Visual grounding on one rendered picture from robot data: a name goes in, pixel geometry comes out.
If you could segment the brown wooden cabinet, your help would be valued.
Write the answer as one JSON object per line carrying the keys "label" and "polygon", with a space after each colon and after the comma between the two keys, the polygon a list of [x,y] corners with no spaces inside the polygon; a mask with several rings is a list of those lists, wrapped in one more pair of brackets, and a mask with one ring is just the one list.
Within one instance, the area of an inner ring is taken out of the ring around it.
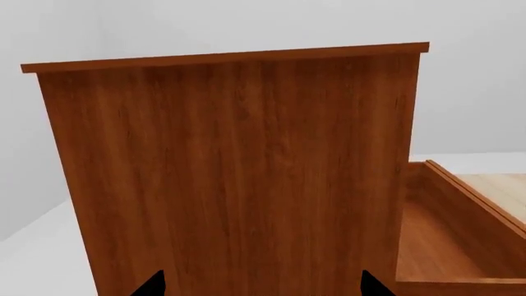
{"label": "brown wooden cabinet", "polygon": [[428,43],[28,63],[99,296],[395,288]]}

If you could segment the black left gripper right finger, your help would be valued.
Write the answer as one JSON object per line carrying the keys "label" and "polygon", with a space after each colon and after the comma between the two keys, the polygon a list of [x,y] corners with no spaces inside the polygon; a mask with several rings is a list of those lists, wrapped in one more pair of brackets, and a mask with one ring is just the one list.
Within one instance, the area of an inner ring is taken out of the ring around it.
{"label": "black left gripper right finger", "polygon": [[360,291],[362,296],[396,296],[369,271],[362,271]]}

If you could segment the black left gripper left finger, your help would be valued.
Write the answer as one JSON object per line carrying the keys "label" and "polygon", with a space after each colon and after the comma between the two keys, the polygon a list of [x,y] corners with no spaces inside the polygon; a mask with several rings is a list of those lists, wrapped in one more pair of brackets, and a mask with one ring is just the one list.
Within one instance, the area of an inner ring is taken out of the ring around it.
{"label": "black left gripper left finger", "polygon": [[137,288],[130,296],[165,296],[164,271],[154,273],[145,283]]}

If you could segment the open brown wooden drawer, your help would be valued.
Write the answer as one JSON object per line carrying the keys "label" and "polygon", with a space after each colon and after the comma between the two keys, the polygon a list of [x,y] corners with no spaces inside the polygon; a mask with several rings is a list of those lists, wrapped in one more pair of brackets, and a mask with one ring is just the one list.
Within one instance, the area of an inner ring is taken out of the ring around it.
{"label": "open brown wooden drawer", "polygon": [[526,225],[437,162],[410,162],[395,292],[526,296]]}

